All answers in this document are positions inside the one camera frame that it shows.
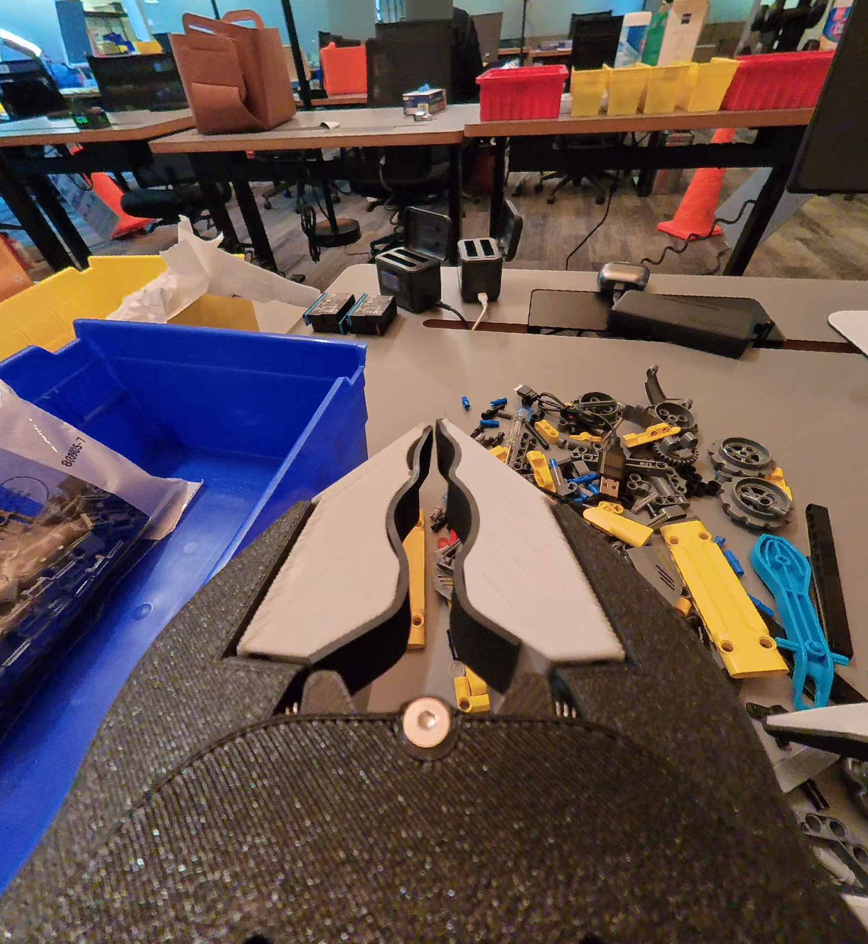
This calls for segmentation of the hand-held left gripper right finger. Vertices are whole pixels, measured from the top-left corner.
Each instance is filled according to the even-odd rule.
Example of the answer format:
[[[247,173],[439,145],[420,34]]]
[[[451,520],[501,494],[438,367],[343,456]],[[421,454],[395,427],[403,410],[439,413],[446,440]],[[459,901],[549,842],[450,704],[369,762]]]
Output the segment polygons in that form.
[[[436,424],[447,482],[456,656],[500,693],[518,672],[620,664],[622,640],[596,596],[560,505],[447,419]]]

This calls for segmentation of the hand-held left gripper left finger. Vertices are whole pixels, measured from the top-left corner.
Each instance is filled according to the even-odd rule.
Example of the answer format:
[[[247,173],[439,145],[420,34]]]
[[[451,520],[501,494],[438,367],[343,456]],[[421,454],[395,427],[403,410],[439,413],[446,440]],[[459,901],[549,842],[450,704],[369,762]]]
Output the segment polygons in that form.
[[[259,672],[336,672],[354,694],[405,654],[404,538],[419,518],[433,428],[419,425],[315,496],[237,643]]]

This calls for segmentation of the pile of toy brick pieces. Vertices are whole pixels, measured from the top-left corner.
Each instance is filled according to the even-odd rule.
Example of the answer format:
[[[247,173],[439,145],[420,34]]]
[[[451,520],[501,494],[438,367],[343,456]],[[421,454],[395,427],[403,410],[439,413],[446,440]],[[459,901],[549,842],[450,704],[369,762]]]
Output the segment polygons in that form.
[[[525,398],[511,389],[510,373],[482,374],[472,392],[487,393],[480,408],[486,429],[475,441],[500,461],[510,461],[528,483],[539,474],[539,489],[576,520],[601,504],[595,519],[620,525],[583,523],[628,567],[676,607],[688,633],[719,667],[743,714],[774,766],[778,788],[801,814],[802,830],[831,880],[856,896],[868,896],[868,818],[853,801],[841,776],[841,760],[825,750],[771,737],[763,729],[771,714],[794,712],[793,655],[778,647],[786,637],[772,594],[750,562],[750,552],[765,534],[788,540],[809,562],[806,507],[829,510],[846,607],[853,658],[834,667],[829,705],[868,702],[868,443],[856,432],[845,449],[855,454],[854,470],[838,471],[844,450],[809,449],[792,465],[791,489],[778,458],[755,435],[733,432],[715,409],[703,411],[688,399],[669,400],[661,392],[658,369],[648,369],[640,406],[626,407],[597,388],[578,396]],[[680,577],[660,530],[699,520],[758,609],[779,653],[786,675],[732,678],[711,642],[690,592]]]

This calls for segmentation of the yellow flat brick panel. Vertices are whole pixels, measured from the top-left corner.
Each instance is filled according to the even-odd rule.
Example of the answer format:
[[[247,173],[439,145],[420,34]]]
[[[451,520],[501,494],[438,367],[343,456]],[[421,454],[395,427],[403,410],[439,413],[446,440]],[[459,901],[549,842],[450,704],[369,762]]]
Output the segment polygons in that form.
[[[703,523],[669,524],[660,533],[728,674],[786,675],[787,664],[758,609]]]
[[[404,538],[404,552],[408,566],[408,603],[411,617],[407,650],[423,650],[426,644],[426,558],[425,515],[419,512],[418,520]]]

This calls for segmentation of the cyan brick separator tool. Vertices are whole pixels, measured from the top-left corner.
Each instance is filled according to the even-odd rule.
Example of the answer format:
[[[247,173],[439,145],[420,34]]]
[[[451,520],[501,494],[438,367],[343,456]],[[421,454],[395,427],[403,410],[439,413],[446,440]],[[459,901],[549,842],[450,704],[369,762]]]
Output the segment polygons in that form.
[[[829,705],[834,667],[846,666],[848,657],[829,648],[825,632],[810,598],[812,569],[807,558],[785,538],[765,534],[750,552],[750,562],[772,594],[786,637],[778,647],[794,657],[792,685],[794,708],[807,708],[804,683],[813,681],[813,708]]]

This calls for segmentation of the long black brick beam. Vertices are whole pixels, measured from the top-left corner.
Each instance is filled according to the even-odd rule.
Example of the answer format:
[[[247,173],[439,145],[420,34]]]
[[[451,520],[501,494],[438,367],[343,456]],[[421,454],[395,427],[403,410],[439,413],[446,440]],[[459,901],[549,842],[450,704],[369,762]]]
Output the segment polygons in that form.
[[[841,576],[829,510],[818,504],[806,507],[809,564],[822,626],[830,649],[853,658],[853,645],[842,593]]]

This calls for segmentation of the blue plastic storage bin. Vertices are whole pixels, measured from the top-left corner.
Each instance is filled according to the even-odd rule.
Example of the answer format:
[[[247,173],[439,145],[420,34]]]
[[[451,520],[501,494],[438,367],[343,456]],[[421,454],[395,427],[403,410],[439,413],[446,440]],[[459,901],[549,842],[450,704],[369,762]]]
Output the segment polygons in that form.
[[[60,351],[3,360],[0,379],[146,472],[202,487],[170,535],[97,591],[0,723],[0,893],[168,621],[294,502],[368,455],[358,345],[171,324],[74,330]]]

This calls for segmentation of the black power adapter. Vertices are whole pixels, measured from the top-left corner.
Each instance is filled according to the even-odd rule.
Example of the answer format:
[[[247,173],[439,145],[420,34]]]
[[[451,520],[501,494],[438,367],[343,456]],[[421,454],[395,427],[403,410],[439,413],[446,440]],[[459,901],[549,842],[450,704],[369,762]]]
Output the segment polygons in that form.
[[[766,343],[775,322],[745,297],[660,295],[630,291],[607,315],[607,331],[629,340],[692,348],[740,359]]]

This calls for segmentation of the black open-lid battery charger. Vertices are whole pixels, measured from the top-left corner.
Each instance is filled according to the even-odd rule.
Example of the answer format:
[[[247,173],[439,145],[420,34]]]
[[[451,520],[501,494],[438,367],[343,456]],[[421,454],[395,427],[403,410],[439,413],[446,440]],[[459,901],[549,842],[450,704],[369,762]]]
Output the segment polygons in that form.
[[[375,259],[381,293],[405,312],[424,313],[441,300],[441,266],[452,242],[449,216],[419,207],[404,213],[404,243]]]

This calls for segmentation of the black round stand base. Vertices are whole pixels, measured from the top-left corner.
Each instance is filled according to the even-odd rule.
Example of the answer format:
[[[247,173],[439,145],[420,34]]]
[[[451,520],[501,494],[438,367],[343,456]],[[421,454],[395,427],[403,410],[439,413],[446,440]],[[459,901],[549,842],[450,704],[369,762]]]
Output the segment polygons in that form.
[[[307,205],[300,215],[302,232],[306,236],[310,256],[317,262],[322,248],[347,246],[361,238],[359,223],[354,219],[342,218],[318,221],[317,209]]]

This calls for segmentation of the orange traffic cone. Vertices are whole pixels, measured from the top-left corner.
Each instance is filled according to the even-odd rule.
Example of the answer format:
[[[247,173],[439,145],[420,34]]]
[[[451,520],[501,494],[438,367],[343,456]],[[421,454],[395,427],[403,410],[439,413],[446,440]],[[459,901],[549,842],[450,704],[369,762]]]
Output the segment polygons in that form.
[[[125,191],[106,172],[72,173],[68,204],[103,240],[119,239],[140,231],[148,231],[157,220],[131,215],[122,208]]]
[[[722,228],[714,224],[713,220],[724,175],[725,169],[721,167],[697,169],[676,215],[669,221],[659,223],[657,230],[681,240],[722,236]]]

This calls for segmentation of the black office chair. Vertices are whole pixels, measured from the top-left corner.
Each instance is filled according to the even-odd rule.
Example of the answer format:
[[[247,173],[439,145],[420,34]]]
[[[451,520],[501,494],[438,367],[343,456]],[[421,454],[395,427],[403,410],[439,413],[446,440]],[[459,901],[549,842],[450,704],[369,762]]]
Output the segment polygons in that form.
[[[191,159],[183,154],[158,155],[135,172],[139,186],[121,195],[121,209],[128,215],[156,219],[157,225],[175,225],[186,216],[196,225],[204,220],[216,227]]]

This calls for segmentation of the background desk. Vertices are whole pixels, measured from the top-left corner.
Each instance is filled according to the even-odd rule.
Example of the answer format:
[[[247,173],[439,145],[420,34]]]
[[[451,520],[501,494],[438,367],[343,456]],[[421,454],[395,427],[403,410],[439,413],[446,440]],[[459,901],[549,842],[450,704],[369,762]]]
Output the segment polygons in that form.
[[[519,171],[656,170],[698,168],[771,169],[755,205],[724,267],[723,274],[739,277],[745,272],[770,220],[778,207],[794,167],[805,130],[814,109],[756,112],[674,112],[670,114],[589,117],[559,116],[556,119],[478,121],[466,124],[465,136],[497,141],[490,194],[489,233],[498,234],[510,138],[530,142],[526,156],[513,166]],[[747,144],[694,144],[690,147],[635,147],[624,144],[565,150],[554,148],[556,138],[629,134],[714,128],[755,128],[754,142]]]
[[[192,164],[208,200],[218,231],[227,249],[237,237],[226,207],[217,198],[214,184],[232,185],[255,259],[277,271],[269,236],[251,194],[255,181],[294,180],[308,173],[312,181],[350,177],[346,159],[323,159],[331,149],[447,147],[450,157],[448,213],[452,235],[462,235],[462,146],[465,125],[475,117],[472,105],[449,106],[425,121],[405,116],[400,108],[302,111],[285,124],[264,132],[202,135],[180,132],[150,143],[155,155],[185,155]]]
[[[150,142],[189,130],[188,109],[116,113],[103,128],[78,127],[72,119],[37,117],[0,123],[0,148],[36,198],[54,230],[72,254],[76,267],[88,265],[89,248],[74,227],[50,179],[58,175],[109,173],[123,192],[126,174],[150,167]]]

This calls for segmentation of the small yellow bin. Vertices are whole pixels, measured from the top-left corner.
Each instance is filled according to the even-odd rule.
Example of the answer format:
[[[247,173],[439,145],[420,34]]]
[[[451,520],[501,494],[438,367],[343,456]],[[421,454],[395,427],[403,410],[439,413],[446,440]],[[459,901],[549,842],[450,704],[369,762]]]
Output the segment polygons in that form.
[[[683,112],[719,111],[739,67],[737,60],[719,57],[706,62],[689,63],[676,109]]]
[[[650,67],[642,100],[642,113],[670,114],[679,108],[679,102],[690,88],[690,71],[693,65],[690,61],[679,61]]]
[[[604,65],[596,69],[573,68],[569,77],[572,117],[593,117],[606,106],[613,70]]]
[[[629,116],[638,113],[645,98],[652,67],[636,64],[621,68],[603,67],[607,79],[606,114]]]

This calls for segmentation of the orange plastic bin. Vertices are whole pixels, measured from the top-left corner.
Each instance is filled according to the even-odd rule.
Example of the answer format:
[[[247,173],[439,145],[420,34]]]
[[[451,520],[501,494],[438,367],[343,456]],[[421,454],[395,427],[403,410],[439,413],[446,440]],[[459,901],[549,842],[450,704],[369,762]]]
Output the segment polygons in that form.
[[[367,96],[367,51],[363,44],[322,47],[322,87],[329,97]]]

